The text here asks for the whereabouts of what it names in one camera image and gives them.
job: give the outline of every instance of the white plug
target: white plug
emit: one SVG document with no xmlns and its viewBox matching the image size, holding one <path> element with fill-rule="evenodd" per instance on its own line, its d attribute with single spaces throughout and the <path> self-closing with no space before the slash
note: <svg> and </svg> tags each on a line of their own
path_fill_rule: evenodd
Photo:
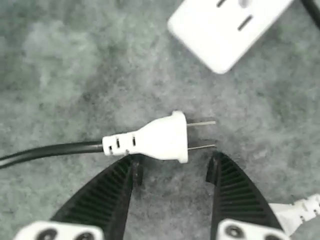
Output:
<svg viewBox="0 0 320 240">
<path fill-rule="evenodd" d="M 301 199 L 294 204 L 269 205 L 288 236 L 291 236 L 304 222 L 320 216 L 320 194 Z"/>
<path fill-rule="evenodd" d="M 293 0 L 184 0 L 168 30 L 209 69 L 229 71 Z"/>
<path fill-rule="evenodd" d="M 215 121 L 187 124 L 181 111 L 171 116 L 156 119 L 137 131 L 105 136 L 102 139 L 104 154 L 128 155 L 144 154 L 159 160 L 178 160 L 188 162 L 187 127 L 215 124 Z M 214 147 L 206 145 L 192 149 Z"/>
</svg>

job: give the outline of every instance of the plug prong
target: plug prong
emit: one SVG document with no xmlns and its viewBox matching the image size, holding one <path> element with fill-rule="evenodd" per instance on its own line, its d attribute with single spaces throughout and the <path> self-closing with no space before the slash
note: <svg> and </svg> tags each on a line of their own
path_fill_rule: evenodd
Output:
<svg viewBox="0 0 320 240">
<path fill-rule="evenodd" d="M 208 126 L 208 125 L 216 125 L 216 121 L 202 121 L 202 122 L 193 122 L 188 123 L 186 126 L 189 127 L 199 127 L 199 126 Z"/>
<path fill-rule="evenodd" d="M 203 146 L 194 146 L 189 147 L 188 150 L 198 150 L 198 149 L 208 149 L 208 148 L 215 148 L 215 144 L 203 145 Z"/>
</svg>

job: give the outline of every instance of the gray carpet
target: gray carpet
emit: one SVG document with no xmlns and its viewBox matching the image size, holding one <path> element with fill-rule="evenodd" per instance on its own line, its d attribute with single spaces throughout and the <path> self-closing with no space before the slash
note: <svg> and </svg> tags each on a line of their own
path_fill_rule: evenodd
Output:
<svg viewBox="0 0 320 240">
<path fill-rule="evenodd" d="M 216 75 L 166 30 L 181 0 L 2 0 L 0 156 L 133 131 L 182 110 L 270 202 L 320 192 L 320 31 L 295 2 L 245 57 Z M 149 160 L 126 239 L 206 240 L 210 150 Z M 116 157 L 38 159 L 0 172 L 0 239 L 47 220 Z M 320 218 L 294 240 L 315 240 Z"/>
</svg>

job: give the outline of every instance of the electrical outlet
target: electrical outlet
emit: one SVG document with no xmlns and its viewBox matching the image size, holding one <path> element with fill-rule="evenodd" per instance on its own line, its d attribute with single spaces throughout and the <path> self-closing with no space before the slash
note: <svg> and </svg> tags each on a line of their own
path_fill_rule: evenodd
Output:
<svg viewBox="0 0 320 240">
<path fill-rule="evenodd" d="M 228 72 L 293 0 L 185 0 L 168 30 L 217 74 Z"/>
</svg>

